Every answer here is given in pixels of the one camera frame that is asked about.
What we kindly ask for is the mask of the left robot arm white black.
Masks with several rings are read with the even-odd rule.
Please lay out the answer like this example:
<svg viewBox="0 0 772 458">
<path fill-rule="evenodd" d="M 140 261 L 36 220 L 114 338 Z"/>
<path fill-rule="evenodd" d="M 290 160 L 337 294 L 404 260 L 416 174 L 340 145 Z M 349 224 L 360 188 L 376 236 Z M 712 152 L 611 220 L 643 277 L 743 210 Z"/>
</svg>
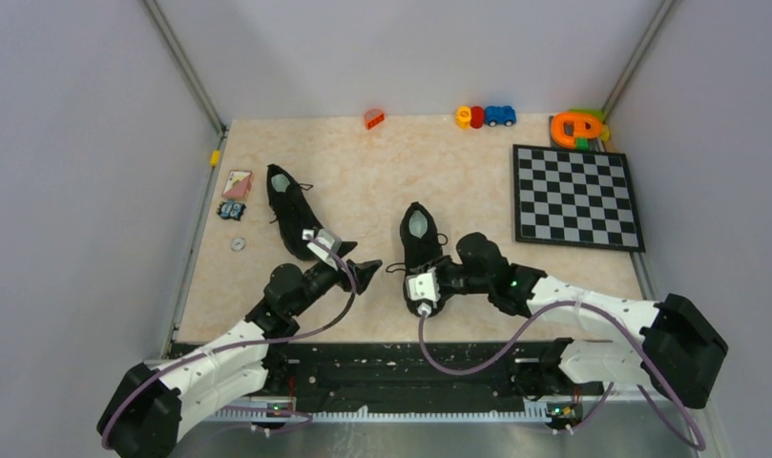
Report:
<svg viewBox="0 0 772 458">
<path fill-rule="evenodd" d="M 283 364 L 266 358 L 269 349 L 321 334 L 338 324 L 365 292 L 381 260 L 347 258 L 356 242 L 308 243 L 319 259 L 307 270 L 293 263 L 270 274 L 261 300 L 233 327 L 188 354 L 151 366 L 128 369 L 96 425 L 101 446 L 120 457 L 167 457 L 197 424 L 235 399 L 285 386 Z M 303 333 L 298 317 L 334 288 L 347 304 L 329 323 Z"/>
</svg>

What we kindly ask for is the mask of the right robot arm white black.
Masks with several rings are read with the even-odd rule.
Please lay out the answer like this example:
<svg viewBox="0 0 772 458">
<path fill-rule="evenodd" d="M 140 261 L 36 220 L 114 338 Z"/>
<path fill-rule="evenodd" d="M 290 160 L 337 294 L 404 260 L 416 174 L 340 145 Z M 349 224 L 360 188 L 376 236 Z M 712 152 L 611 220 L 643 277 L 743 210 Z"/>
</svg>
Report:
<svg viewBox="0 0 772 458">
<path fill-rule="evenodd" d="M 545 357 L 540 379 L 549 391 L 593 382 L 642 385 L 687 408 L 706 407 L 728 345 L 689 299 L 621 299 L 578 287 L 508 261 L 481 233 L 464 236 L 456 251 L 458 260 L 443 256 L 426 265 L 441 298 L 483 295 L 507 315 L 590 334 L 557 343 Z"/>
</svg>

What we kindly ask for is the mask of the black shoe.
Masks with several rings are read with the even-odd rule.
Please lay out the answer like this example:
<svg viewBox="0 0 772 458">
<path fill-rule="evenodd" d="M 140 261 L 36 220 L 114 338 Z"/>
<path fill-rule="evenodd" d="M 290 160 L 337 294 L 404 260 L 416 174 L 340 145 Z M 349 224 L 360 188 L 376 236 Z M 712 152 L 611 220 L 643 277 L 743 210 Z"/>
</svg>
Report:
<svg viewBox="0 0 772 458">
<path fill-rule="evenodd" d="M 399 236 L 404 260 L 392 263 L 386 271 L 389 274 L 399 270 L 404 272 L 401 290 L 410 313 L 420 317 L 420 312 L 426 310 L 429 318 L 434 317 L 439 314 L 447 300 L 440 299 L 436 304 L 412 300 L 408 294 L 407 279 L 418 275 L 427 263 L 442 258 L 443 245 L 448 242 L 448 238 L 440 235 L 435 219 L 418 201 L 412 202 L 407 207 L 399 226 Z"/>
<path fill-rule="evenodd" d="M 323 228 L 303 194 L 312 185 L 298 182 L 277 164 L 269 164 L 265 186 L 284 247 L 298 260 L 314 260 L 315 254 L 303 239 L 304 229 Z"/>
</svg>

